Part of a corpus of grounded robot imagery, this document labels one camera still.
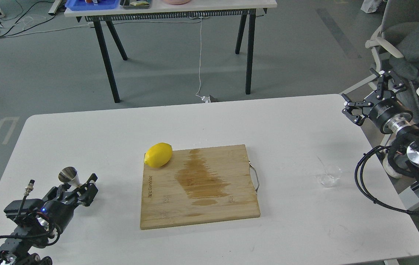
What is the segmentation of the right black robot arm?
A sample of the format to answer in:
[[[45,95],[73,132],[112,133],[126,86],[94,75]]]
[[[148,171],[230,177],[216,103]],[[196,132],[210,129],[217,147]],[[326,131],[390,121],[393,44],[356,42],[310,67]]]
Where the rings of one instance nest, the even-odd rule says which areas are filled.
[[[387,209],[418,216],[417,210],[399,209],[374,197],[364,183],[364,167],[368,159],[385,151],[385,159],[394,172],[415,180],[411,190],[419,198],[419,123],[412,124],[413,113],[397,97],[406,91],[405,82],[394,71],[376,71],[370,69],[371,79],[377,82],[376,88],[362,101],[352,101],[346,93],[342,113],[355,125],[361,126],[369,119],[384,135],[395,136],[389,146],[375,146],[365,153],[355,168],[354,178],[359,191],[371,200]]]

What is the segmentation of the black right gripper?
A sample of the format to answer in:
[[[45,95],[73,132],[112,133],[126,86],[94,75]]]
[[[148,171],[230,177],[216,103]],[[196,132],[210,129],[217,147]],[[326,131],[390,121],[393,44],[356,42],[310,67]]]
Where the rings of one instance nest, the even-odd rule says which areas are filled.
[[[377,72],[370,68],[370,72],[377,81],[376,88],[370,93],[370,101],[381,101],[373,107],[370,101],[352,101],[346,94],[344,108],[341,111],[353,124],[362,126],[366,118],[380,130],[382,134],[397,134],[401,129],[410,126],[413,117],[401,101],[397,100],[398,93],[407,90],[405,82],[394,70]]]

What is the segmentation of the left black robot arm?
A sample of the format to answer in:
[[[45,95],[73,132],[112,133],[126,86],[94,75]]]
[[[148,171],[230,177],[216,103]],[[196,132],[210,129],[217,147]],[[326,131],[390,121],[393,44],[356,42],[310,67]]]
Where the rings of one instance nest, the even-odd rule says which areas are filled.
[[[17,226],[10,235],[0,236],[5,240],[0,246],[0,265],[51,265],[51,257],[40,258],[29,250],[45,248],[59,240],[73,218],[74,210],[93,202],[98,193],[97,179],[93,173],[85,183],[80,183],[77,176],[60,173],[61,185],[51,188],[43,198],[28,199],[34,185],[31,180],[23,199],[14,200],[4,209],[6,217]]]

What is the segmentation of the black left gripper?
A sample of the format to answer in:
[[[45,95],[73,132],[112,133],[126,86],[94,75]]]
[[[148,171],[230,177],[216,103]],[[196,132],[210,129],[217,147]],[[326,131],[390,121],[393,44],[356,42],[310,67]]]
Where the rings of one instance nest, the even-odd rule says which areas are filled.
[[[61,235],[73,218],[75,207],[90,206],[98,188],[95,181],[98,177],[92,173],[88,180],[68,191],[70,184],[62,184],[51,188],[42,200],[29,201],[29,227],[34,234],[41,234],[55,230]]]

